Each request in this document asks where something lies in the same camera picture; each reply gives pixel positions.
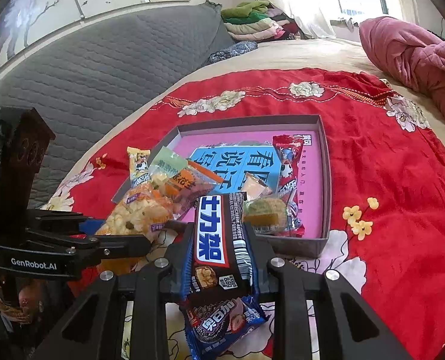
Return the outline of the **pink quilted blanket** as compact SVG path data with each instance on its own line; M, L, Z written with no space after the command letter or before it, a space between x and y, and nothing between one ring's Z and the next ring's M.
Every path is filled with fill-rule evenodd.
M431 98L445 120L445 41L391 16L364 20L359 37L373 65Z

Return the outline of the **blue cookie packet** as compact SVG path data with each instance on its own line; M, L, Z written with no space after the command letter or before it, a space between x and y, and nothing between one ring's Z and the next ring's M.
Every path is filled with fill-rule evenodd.
M216 359L264 324L268 317L253 296L231 298L205 306L179 306L193 359Z

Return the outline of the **blue booklet in tray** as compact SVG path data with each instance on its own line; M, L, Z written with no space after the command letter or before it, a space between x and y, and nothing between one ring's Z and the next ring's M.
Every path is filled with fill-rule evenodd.
M241 190L245 173L250 172L272 190L278 184L280 160L270 145L223 145L199 147L190 159L223 179L213 192L227 194Z

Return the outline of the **red floral cloth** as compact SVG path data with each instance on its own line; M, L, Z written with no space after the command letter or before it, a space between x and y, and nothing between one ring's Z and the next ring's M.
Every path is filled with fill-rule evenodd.
M151 150L178 125L319 115L332 175L331 232L302 270L344 275L414 359L445 344L445 147L421 109L365 72L232 72L151 102L57 189L47 209L98 219L129 174L128 147Z

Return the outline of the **stack of folded blankets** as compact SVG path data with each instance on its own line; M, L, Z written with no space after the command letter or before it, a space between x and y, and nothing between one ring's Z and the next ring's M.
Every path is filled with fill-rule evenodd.
M264 0L241 2L221 10L222 22L235 41L283 41L306 39L294 19Z

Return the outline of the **green clear snack packet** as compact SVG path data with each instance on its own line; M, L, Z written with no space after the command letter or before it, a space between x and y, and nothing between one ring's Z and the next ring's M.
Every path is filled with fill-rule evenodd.
M149 166L149 175L154 189L160 189L171 177L188 165L185 158L163 146Z

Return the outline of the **red cow candy packet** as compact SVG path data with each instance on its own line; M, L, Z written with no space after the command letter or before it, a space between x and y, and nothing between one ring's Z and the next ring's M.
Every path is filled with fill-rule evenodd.
M305 234L305 228L298 217L297 190L299 163L304 149L304 139L302 136L277 135L273 136L272 143L281 165L277 192L286 199L289 216L287 230L284 232L286 236L301 238Z

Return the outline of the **clear rice cracker packet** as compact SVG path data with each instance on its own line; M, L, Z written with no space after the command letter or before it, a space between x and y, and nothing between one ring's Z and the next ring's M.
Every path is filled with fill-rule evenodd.
M133 193L115 206L95 234L145 236L154 242L170 219L173 219L173 203L169 198L158 193Z

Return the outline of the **yellow cow snack packet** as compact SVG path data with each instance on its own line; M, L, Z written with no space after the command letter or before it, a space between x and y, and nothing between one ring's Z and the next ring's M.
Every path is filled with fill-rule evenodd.
M135 188L150 180L148 158L151 151L131 146L128 146L126 151L129 157L131 188Z

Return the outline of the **blue patterned cloth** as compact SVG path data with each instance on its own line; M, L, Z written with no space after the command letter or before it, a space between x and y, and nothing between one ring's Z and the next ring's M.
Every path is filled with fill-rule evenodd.
M212 53L208 58L208 63L218 63L233 57L244 55L258 48L258 44L254 41L239 41L225 49Z

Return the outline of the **grey quilted headboard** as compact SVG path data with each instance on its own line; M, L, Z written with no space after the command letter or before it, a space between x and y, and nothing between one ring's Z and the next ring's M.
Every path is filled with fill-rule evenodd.
M53 41L6 74L0 108L35 108L56 136L30 207L47 203L113 127L233 44L220 10L204 2L116 16Z

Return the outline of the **green cake clear packet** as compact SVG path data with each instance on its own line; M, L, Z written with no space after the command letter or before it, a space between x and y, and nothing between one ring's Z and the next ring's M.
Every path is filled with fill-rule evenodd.
M287 203L278 197L260 197L244 203L243 221L259 235L284 233L291 228Z

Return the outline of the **black chocolate bar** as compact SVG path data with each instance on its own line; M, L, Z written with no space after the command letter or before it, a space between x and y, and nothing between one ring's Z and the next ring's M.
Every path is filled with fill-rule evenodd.
M192 306L206 306L249 295L252 258L243 223L245 193L200 197L196 208L191 260Z

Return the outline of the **grey pink cardboard tray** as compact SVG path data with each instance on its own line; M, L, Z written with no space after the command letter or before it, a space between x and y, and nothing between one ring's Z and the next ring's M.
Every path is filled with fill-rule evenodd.
M155 157L166 147L217 172L222 185L217 193L242 187L246 173L277 187L281 166L273 138L301 137L304 141L297 181L298 238L268 236L275 251L284 255L319 257L328 241L331 218L331 167L326 132L319 115L272 115L180 124L151 150Z

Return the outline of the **orange clear snack packet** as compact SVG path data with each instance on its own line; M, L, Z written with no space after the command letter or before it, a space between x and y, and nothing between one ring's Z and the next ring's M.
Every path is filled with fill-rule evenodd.
M221 176L206 167L191 160L187 162L184 169L158 189L172 201L174 219L184 217L200 197L208 195L223 181Z

